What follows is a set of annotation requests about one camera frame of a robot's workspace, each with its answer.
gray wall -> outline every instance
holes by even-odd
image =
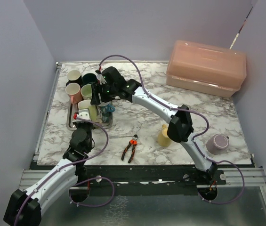
[[[24,0],[58,61],[168,60],[176,40],[230,47],[251,0]]]
[[[22,0],[0,0],[0,225],[32,159],[55,61]]]
[[[266,1],[258,1],[234,49],[247,52],[247,79],[235,95],[237,113],[255,162],[266,171]]]

white marble surface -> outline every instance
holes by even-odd
[[[185,104],[190,109],[204,114],[210,122],[210,129],[199,138],[203,143],[216,133],[230,137],[228,150],[220,155],[209,154],[210,158],[216,161],[229,160],[235,164],[251,164],[250,154],[232,100],[167,86],[165,75],[167,65],[167,63],[137,63],[144,78],[145,87],[170,103]],[[116,67],[127,80],[130,78],[139,80],[131,63],[103,64],[103,68],[109,66]],[[98,69],[98,63],[63,64],[40,148],[38,165],[56,165],[68,147],[73,131],[66,127],[69,97],[64,89],[67,82],[66,75],[74,69],[93,73]],[[87,161],[86,164],[128,164],[130,152],[127,153],[124,161],[121,160],[121,154],[131,138],[123,136],[134,134],[138,134],[139,139],[131,164],[193,164],[192,159],[180,144],[173,142],[168,148],[158,145],[157,135],[164,121],[157,115],[140,105],[124,100],[115,101],[114,106],[116,111],[113,113],[113,126],[107,130],[113,138],[110,139],[102,154]],[[204,129],[205,122],[202,118],[192,115],[192,120],[195,132]],[[105,144],[105,135],[99,129],[93,131],[93,138],[96,147],[89,156],[98,152]]]

orange and black pliers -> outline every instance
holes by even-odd
[[[137,134],[135,134],[135,135],[133,136],[133,139],[130,140],[128,146],[124,149],[124,151],[123,151],[123,153],[122,153],[122,156],[121,156],[121,160],[124,159],[125,153],[128,151],[128,149],[129,149],[131,146],[133,146],[133,151],[132,151],[131,157],[129,158],[128,163],[130,163],[130,162],[133,160],[133,158],[134,158],[134,154],[135,154],[135,149],[136,149],[136,146],[137,146],[137,139],[138,139],[138,136],[137,136]]]

metal tray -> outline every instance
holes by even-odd
[[[67,122],[66,122],[66,124],[67,124],[67,128],[68,128],[69,130],[76,130],[76,127],[75,127],[75,126],[73,125],[73,123],[72,123],[73,115],[74,115],[75,111],[76,111],[76,109],[75,109],[74,106],[71,104],[71,102],[69,102],[68,115],[67,115]],[[97,114],[97,119],[98,119],[99,121],[101,121],[101,112],[100,112],[99,109],[97,109],[97,112],[98,112],[98,114]],[[112,112],[109,112],[109,114],[110,114],[110,121],[109,121],[108,123],[98,122],[98,123],[101,124],[105,129],[109,129],[109,128],[112,126],[112,124],[113,124],[113,113],[112,113]]]

purple cable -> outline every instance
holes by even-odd
[[[79,160],[79,161],[75,161],[75,162],[71,162],[71,163],[69,163],[69,164],[66,164],[66,165],[64,165],[64,166],[62,166],[62,167],[60,167],[60,168],[58,168],[56,171],[54,171],[54,172],[52,172],[42,183],[40,183],[40,185],[39,186],[37,186],[36,187],[36,189],[35,190],[39,190],[48,180],[50,180],[56,173],[58,173],[60,170],[62,170],[62,169],[64,169],[64,168],[66,168],[66,167],[68,167],[68,166],[71,166],[71,165],[76,165],[76,164],[78,164],[78,163],[82,163],[82,162],[84,162],[84,161],[87,161],[87,160],[90,160],[90,159],[93,159],[93,158],[95,158],[96,156],[98,156],[98,155],[100,155],[104,150],[105,150],[105,148],[107,147],[107,145],[108,145],[108,143],[109,143],[109,135],[108,135],[108,133],[107,133],[107,131],[100,125],[100,124],[98,124],[98,123],[96,123],[96,122],[93,122],[93,121],[90,121],[90,120],[86,120],[86,119],[82,119],[82,118],[79,118],[79,117],[77,117],[76,119],[78,119],[78,120],[81,120],[81,121],[85,121],[85,122],[90,122],[90,123],[92,123],[92,124],[94,124],[94,125],[96,125],[96,126],[98,126],[99,128],[101,128],[101,130],[105,133],[105,135],[106,135],[106,143],[105,143],[105,145],[104,145],[104,147],[97,153],[97,154],[95,154],[95,155],[93,155],[93,156],[91,156],[91,157],[88,157],[88,158],[86,158],[86,159],[83,159],[83,160]],[[15,219],[15,222],[14,222],[14,226],[17,226],[17,224],[18,224],[18,221],[19,221],[19,217],[20,217],[20,215],[21,215],[21,212],[22,212],[22,210],[23,210],[23,208],[24,208],[24,206],[26,205],[26,203],[28,202],[28,200],[35,194],[36,192],[34,192],[34,191],[32,191],[28,196],[27,196],[27,198],[24,200],[24,202],[22,203],[22,205],[21,205],[21,207],[20,207],[20,209],[19,209],[19,211],[18,211],[18,214],[16,215],[16,219]]]
[[[88,204],[83,204],[83,203],[79,203],[79,202],[75,202],[75,201],[73,201],[72,198],[71,198],[71,196],[69,195],[69,198],[71,199],[70,204],[71,204],[71,203],[74,203],[74,204],[76,204],[76,205],[86,206],[86,207],[102,207],[102,206],[105,206],[106,204],[108,204],[108,203],[113,199],[114,194],[115,194],[115,187],[114,187],[114,184],[113,184],[113,182],[112,182],[109,178],[105,178],[105,177],[91,178],[91,179],[88,179],[88,180],[81,181],[81,182],[75,184],[74,186],[78,186],[78,185],[84,184],[84,183],[86,183],[86,182],[88,182],[88,181],[95,180],[95,179],[105,179],[105,180],[107,180],[107,181],[110,182],[110,184],[111,184],[111,186],[112,186],[112,195],[111,195],[110,199],[109,199],[108,201],[102,203],[102,204],[99,204],[99,205],[88,205]]]
[[[137,72],[138,72],[138,75],[139,75],[139,78],[140,78],[140,82],[141,82],[141,86],[142,86],[143,91],[147,94],[148,97],[150,97],[151,99],[153,99],[153,100],[156,101],[157,103],[161,104],[162,106],[164,106],[164,107],[166,107],[166,108],[168,108],[168,109],[170,109],[170,110],[176,110],[176,111],[182,111],[182,112],[189,112],[189,113],[193,113],[193,114],[196,114],[196,115],[202,117],[202,118],[205,120],[206,124],[207,124],[207,125],[206,125],[206,129],[205,129],[203,132],[198,133],[198,134],[195,134],[195,135],[192,137],[192,142],[194,143],[194,145],[195,145],[195,147],[197,148],[197,150],[198,150],[198,151],[200,152],[200,154],[201,154],[204,158],[206,158],[208,161],[210,161],[210,162],[212,162],[212,163],[215,163],[215,164],[220,164],[220,163],[222,163],[222,162],[230,163],[230,164],[233,165],[235,168],[237,168],[237,170],[238,170],[239,173],[241,174],[241,177],[242,177],[242,190],[241,190],[241,192],[240,192],[235,198],[233,198],[232,200],[229,200],[229,201],[227,201],[227,202],[212,202],[212,201],[209,201],[209,200],[204,199],[204,198],[199,194],[199,196],[202,198],[202,200],[205,201],[205,202],[212,203],[212,204],[222,205],[222,204],[229,204],[229,203],[232,203],[232,202],[234,202],[235,200],[237,200],[239,197],[241,197],[241,195],[243,194],[244,189],[245,189],[245,179],[244,179],[244,176],[243,176],[243,174],[242,174],[242,171],[238,168],[238,166],[235,165],[234,163],[230,162],[230,161],[227,161],[227,160],[214,161],[214,160],[212,160],[212,159],[210,159],[210,158],[207,158],[207,157],[205,156],[205,154],[201,151],[201,149],[199,148],[199,146],[197,145],[197,143],[195,142],[195,140],[194,140],[196,137],[201,136],[201,135],[203,135],[204,133],[206,133],[206,132],[208,131],[208,129],[209,129],[209,122],[208,122],[208,119],[207,119],[203,114],[201,114],[201,113],[199,113],[199,112],[192,111],[192,110],[181,109],[181,108],[172,108],[171,106],[168,106],[167,104],[165,104],[165,103],[161,102],[160,100],[158,100],[157,98],[153,97],[153,96],[152,96],[150,93],[148,93],[147,90],[145,89],[145,86],[144,86],[144,83],[143,83],[143,79],[142,79],[142,76],[141,76],[140,70],[138,69],[137,65],[136,65],[131,59],[127,58],[126,56],[118,55],[118,54],[109,55],[109,56],[105,57],[105,58],[99,63],[99,67],[101,68],[101,64],[102,64],[106,59],[108,59],[108,58],[110,58],[110,57],[122,57],[122,58],[127,59],[128,61],[130,61],[130,62],[134,65],[134,67],[136,68],[136,70],[137,70]]]

